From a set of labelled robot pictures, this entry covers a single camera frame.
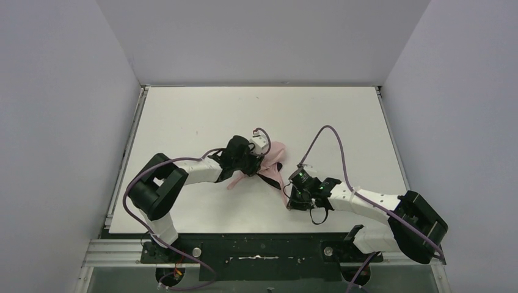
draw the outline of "screw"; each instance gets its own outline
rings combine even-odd
[[[192,250],[192,256],[194,256],[195,258],[199,258],[200,255],[202,255],[202,250],[198,247],[194,247],[194,249]]]
[[[332,256],[333,255],[333,248],[331,248],[329,246],[324,248],[324,255],[325,256]]]

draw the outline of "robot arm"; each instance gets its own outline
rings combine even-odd
[[[435,249],[402,223],[359,198],[356,195],[359,189],[350,191],[347,185],[338,179],[326,178],[320,181],[310,173],[315,172],[311,166],[304,165],[290,176],[290,182],[293,184],[290,202],[288,202],[290,208],[306,210],[316,206],[331,211],[353,212],[376,220],[390,229],[367,231],[359,225],[348,235],[348,240],[352,241],[362,253],[401,251],[416,262],[422,264],[430,262]],[[444,220],[416,192],[387,195],[362,189],[361,194],[370,201],[393,211],[437,245],[448,231],[448,225]]]
[[[179,161],[146,173],[135,183],[128,197],[144,216],[155,236],[172,244],[178,239],[178,233],[169,211],[182,187],[201,182],[218,183],[229,179],[238,170],[252,176],[259,171],[268,146],[268,138],[258,132],[250,140],[234,136],[226,148],[200,161]],[[139,174],[168,160],[165,154],[156,154]]]

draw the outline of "pink cloth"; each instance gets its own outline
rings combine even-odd
[[[277,163],[284,161],[286,158],[286,146],[281,142],[272,142],[272,147],[270,152],[264,156],[263,162],[261,163],[261,168],[257,172],[265,177],[271,178],[279,183],[280,186],[280,195],[282,197],[282,201],[284,205],[287,205],[287,199],[282,193],[282,188],[284,187],[284,181],[282,180],[282,176],[280,175],[277,169]],[[238,182],[240,182],[243,178],[247,177],[245,174],[240,173],[239,176],[234,179],[228,186],[227,189],[232,189]]]

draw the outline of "white table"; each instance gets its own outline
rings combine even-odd
[[[344,143],[353,186],[385,194],[406,192],[374,87],[151,87],[136,123],[110,233],[145,231],[124,211],[121,200],[128,183],[154,154],[199,157],[211,148],[225,147],[233,135],[250,137],[256,127],[286,145],[286,182],[316,132],[329,124]],[[306,163],[321,179],[343,179],[338,143],[328,130]],[[178,232],[314,233],[345,232],[359,223],[382,226],[340,211],[331,211],[327,222],[316,226],[307,211],[287,210],[279,191],[257,176],[242,180],[233,190],[226,189],[229,182],[185,186],[170,213]],[[129,199],[128,205],[140,215]],[[313,215],[319,222],[324,213]]]

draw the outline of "gray wall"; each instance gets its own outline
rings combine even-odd
[[[431,1],[382,94],[453,289],[518,290],[518,1]]]
[[[429,0],[98,0],[143,84],[381,85]]]
[[[139,93],[94,0],[0,3],[0,284],[71,292]]]

